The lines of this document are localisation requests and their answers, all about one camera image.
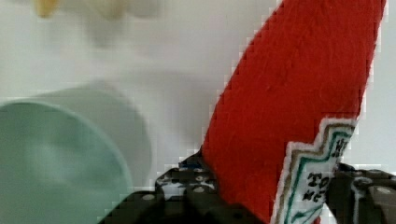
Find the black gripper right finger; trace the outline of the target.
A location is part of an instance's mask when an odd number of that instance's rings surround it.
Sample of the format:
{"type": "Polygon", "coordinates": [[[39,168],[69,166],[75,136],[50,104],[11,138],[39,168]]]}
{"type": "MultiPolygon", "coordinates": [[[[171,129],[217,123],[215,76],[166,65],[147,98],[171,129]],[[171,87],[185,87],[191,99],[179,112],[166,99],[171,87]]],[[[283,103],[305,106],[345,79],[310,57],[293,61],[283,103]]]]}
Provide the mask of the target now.
{"type": "Polygon", "coordinates": [[[326,205],[337,224],[396,224],[395,175],[340,163],[326,205]]]}

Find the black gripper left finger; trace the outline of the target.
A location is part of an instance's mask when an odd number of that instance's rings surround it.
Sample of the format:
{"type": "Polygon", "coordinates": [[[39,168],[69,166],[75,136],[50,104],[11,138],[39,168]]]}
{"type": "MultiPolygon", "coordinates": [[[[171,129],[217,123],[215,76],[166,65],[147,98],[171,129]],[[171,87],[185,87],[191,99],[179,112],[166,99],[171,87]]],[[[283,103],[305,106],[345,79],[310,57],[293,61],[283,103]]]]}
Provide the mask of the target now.
{"type": "Polygon", "coordinates": [[[153,191],[127,196],[98,224],[265,224],[219,195],[217,177],[198,151],[155,181],[153,191]]]}

